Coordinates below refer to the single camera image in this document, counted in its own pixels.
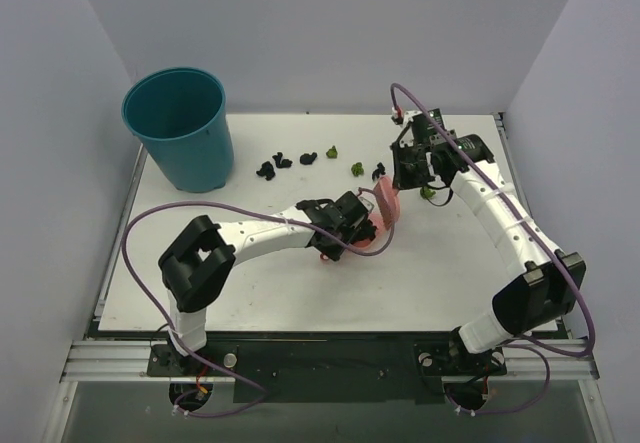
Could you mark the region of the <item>pink plastic dustpan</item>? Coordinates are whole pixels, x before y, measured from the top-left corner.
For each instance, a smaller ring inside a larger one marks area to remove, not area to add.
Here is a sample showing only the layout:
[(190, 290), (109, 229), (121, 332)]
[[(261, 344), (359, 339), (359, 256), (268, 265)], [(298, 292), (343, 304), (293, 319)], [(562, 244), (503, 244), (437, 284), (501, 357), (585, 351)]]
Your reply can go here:
[[(369, 215), (369, 222), (361, 225), (349, 245), (353, 248), (357, 248), (365, 255), (371, 254), (375, 256), (376, 254), (381, 253), (389, 246), (393, 238), (395, 225), (397, 224), (398, 219), (398, 215), (385, 219), (381, 213), (371, 213)], [(388, 235), (386, 242), (377, 250), (373, 250), (373, 245), (381, 243), (385, 233)], [(349, 250), (341, 247), (340, 245), (332, 244), (326, 251), (323, 251), (320, 254), (320, 259), (322, 261), (338, 261), (345, 252), (349, 253)]]

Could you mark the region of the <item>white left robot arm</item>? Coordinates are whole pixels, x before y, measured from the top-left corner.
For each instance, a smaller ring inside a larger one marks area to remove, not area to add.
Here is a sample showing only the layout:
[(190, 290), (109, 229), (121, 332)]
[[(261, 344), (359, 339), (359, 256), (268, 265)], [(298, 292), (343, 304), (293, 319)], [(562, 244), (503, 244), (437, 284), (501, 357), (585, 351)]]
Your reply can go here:
[(206, 308), (222, 293), (231, 270), (280, 250), (314, 248), (332, 261), (348, 245), (370, 243), (379, 224), (373, 204), (348, 191), (340, 198), (303, 200), (266, 219), (215, 223), (201, 215), (159, 258), (170, 294), (170, 362), (181, 373), (200, 371), (206, 360)]

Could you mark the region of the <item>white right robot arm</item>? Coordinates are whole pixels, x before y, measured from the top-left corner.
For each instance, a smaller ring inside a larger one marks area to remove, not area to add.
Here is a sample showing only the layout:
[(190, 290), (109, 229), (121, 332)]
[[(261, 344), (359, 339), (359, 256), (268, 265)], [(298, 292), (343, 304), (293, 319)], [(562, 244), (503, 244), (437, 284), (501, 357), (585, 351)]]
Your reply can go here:
[(447, 346), (449, 365), (468, 372), (484, 352), (569, 313), (586, 264), (540, 230), (478, 135), (457, 136), (438, 110), (405, 115), (393, 109), (391, 119), (412, 135), (409, 144), (396, 139), (390, 145), (394, 189), (432, 189), (440, 180), (477, 218), (506, 266), (510, 281), (490, 309), (457, 328)]

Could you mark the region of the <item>pink hand brush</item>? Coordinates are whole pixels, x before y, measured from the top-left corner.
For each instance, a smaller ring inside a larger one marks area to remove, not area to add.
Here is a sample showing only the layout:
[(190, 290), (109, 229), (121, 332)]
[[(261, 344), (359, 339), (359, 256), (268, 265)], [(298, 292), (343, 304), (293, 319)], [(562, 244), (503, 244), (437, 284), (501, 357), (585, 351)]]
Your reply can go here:
[(386, 230), (390, 230), (400, 217), (398, 190), (393, 186), (389, 176), (381, 176), (373, 188), (373, 193), (382, 224)]

